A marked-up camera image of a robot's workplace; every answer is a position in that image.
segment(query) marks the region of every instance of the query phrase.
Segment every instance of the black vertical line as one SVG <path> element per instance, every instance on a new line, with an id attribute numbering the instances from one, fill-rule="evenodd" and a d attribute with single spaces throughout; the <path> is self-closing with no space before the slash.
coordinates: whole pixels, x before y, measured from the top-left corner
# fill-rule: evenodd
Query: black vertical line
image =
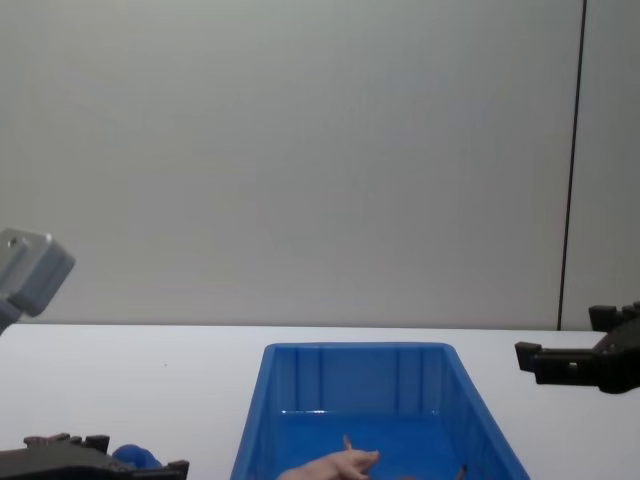
<path id="1" fill-rule="evenodd" d="M 582 52 L 584 50 L 584 27 L 587 20 L 587 0 L 582 0 L 582 23 L 580 25 L 580 47 L 578 49 L 578 74 L 576 76 L 576 98 L 573 105 L 573 133 L 571 136 L 571 161 L 569 163 L 569 187 L 567 209 L 564 218 L 564 242 L 562 245 L 562 272 L 560 273 L 560 298 L 558 299 L 557 330 L 562 330 L 562 306 L 564 303 L 564 279 L 567 269 L 567 245 L 569 244 L 569 218 L 571 216 L 571 194 L 573 193 L 573 167 L 576 158 L 576 136 L 578 133 L 578 111 L 580 107 L 580 84 L 582 82 Z"/>

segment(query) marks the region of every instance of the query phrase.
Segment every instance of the blue object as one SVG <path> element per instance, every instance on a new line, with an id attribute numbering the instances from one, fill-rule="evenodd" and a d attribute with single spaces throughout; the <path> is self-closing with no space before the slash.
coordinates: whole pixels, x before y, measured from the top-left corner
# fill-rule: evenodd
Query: blue object
<path id="1" fill-rule="evenodd" d="M 116 460 L 139 469 L 162 467 L 162 464 L 149 450 L 137 445 L 123 445 L 116 449 L 111 456 Z"/>
<path id="2" fill-rule="evenodd" d="M 453 347 L 278 344 L 265 350 L 231 480 L 273 480 L 343 449 L 380 451 L 374 480 L 527 480 Z"/>

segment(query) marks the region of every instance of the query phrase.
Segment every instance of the gray wall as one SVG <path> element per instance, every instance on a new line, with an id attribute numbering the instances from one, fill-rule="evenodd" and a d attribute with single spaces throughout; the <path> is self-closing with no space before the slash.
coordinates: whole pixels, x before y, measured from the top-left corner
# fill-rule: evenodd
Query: gray wall
<path id="1" fill-rule="evenodd" d="M 640 2 L 590 1 L 563 328 L 640 300 Z"/>
<path id="2" fill-rule="evenodd" d="M 555 327 L 580 14 L 0 2 L 0 219 L 78 257 L 44 318 Z"/>

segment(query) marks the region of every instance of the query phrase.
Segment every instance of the plastic bin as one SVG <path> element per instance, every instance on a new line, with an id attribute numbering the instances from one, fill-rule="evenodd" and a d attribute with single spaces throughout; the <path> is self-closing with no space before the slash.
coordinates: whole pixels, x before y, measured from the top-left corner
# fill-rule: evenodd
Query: plastic bin
<path id="1" fill-rule="evenodd" d="M 380 451 L 373 480 L 524 480 L 455 350 L 438 343 L 267 347 L 232 480 L 273 480 L 342 450 Z"/>

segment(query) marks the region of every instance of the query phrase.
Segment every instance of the white table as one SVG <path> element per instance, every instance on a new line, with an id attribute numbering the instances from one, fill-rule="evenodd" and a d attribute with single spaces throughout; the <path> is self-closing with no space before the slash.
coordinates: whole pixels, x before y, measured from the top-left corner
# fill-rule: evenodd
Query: white table
<path id="1" fill-rule="evenodd" d="M 27 435 L 106 433 L 190 480 L 228 478 L 262 351 L 275 342 L 453 345 L 533 479 L 638 478 L 640 389 L 538 386 L 513 344 L 592 346 L 601 334 L 421 329 L 16 325 L 0 336 L 0 449 Z"/>

